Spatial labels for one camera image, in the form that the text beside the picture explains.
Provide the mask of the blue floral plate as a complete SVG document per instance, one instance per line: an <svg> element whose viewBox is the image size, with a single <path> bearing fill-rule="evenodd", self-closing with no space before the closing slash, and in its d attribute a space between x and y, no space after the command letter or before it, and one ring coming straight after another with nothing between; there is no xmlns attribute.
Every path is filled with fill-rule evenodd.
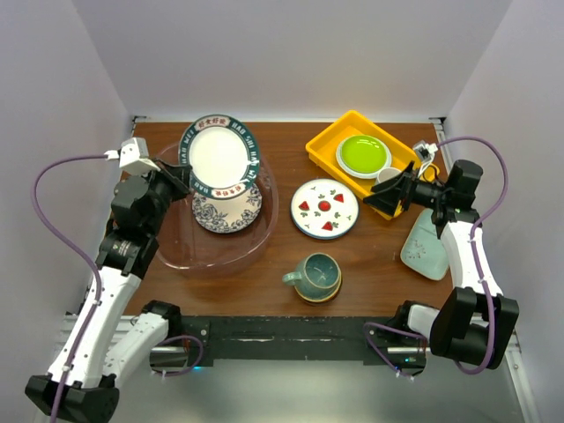
<svg viewBox="0 0 564 423"><path fill-rule="evenodd" d="M215 234L232 234L250 226L262 208L263 196L254 184L238 197L211 199L195 193L191 208L196 222Z"/></svg>

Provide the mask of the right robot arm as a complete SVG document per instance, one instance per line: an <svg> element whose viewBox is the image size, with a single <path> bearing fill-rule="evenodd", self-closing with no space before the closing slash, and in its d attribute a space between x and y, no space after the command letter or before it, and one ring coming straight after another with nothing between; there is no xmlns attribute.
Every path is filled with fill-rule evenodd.
<svg viewBox="0 0 564 423"><path fill-rule="evenodd" d="M406 301L387 330L400 345L426 341L433 355L453 360L468 375L501 364L519 316L517 301L505 297L494 280L483 248L483 218L472 206L482 174L479 165L458 160L446 182L426 182L409 164L363 200L385 214L411 204L432 212L452 292L441 308Z"/></svg>

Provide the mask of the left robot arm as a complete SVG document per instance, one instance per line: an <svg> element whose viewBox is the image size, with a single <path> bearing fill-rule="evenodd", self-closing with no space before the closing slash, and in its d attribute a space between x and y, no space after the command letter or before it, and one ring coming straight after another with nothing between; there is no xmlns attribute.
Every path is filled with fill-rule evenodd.
<svg viewBox="0 0 564 423"><path fill-rule="evenodd" d="M26 385L26 396L52 422L110 421L122 386L151 349L184 338L179 307L150 301L123 338L112 341L159 248L158 234L168 209L190 193L191 174L189 165L151 159L134 160L121 169L128 177L115 186L105 236L94 259L54 227L38 197L32 197L45 227L81 256L93 273L63 349L45 375L32 376Z"/></svg>

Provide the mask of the green rimmed lettered plate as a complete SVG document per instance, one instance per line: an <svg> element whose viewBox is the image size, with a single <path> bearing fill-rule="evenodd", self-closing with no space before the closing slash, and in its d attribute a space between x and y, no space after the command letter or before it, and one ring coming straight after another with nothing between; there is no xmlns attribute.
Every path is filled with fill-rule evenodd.
<svg viewBox="0 0 564 423"><path fill-rule="evenodd" d="M178 144L178 163L191 166L190 186L216 200L241 196L255 183L261 153L255 136L229 115L195 120Z"/></svg>

